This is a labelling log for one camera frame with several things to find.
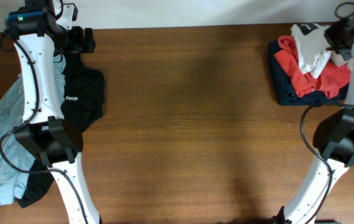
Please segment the white t-shirt black print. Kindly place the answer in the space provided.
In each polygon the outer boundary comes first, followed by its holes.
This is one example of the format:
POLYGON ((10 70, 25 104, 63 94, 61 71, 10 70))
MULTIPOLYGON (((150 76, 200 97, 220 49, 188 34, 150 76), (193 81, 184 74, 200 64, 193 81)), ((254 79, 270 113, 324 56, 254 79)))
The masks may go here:
POLYGON ((294 24, 291 27, 291 36, 297 47, 299 69, 302 73, 310 73, 314 79, 318 79, 329 60, 337 67, 347 65, 352 69, 352 59, 344 59, 341 54, 327 50, 330 44, 324 34, 329 27, 317 23, 294 24))

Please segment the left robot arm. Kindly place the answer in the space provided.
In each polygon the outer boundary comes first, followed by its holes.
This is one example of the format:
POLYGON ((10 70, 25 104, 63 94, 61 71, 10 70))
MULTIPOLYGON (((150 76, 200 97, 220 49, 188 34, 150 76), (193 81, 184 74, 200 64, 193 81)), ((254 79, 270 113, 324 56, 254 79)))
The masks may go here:
POLYGON ((5 35, 18 53, 24 87, 22 124, 5 134, 40 161, 59 188, 69 223, 101 223, 82 169, 82 133, 67 121, 57 96, 54 57, 64 53, 92 53, 91 28, 73 26, 74 3, 25 0, 9 13, 5 35))

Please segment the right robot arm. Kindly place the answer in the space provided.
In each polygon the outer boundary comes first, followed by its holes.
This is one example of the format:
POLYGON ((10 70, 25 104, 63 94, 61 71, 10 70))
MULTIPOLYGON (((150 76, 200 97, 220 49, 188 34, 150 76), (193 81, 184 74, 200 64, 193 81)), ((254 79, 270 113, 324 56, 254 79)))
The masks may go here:
POLYGON ((317 127, 313 143, 307 148, 314 155, 311 166, 294 198, 271 223, 316 223, 316 216, 339 178, 354 166, 354 11, 325 32, 330 49, 350 52, 352 75, 340 111, 323 120, 317 127))

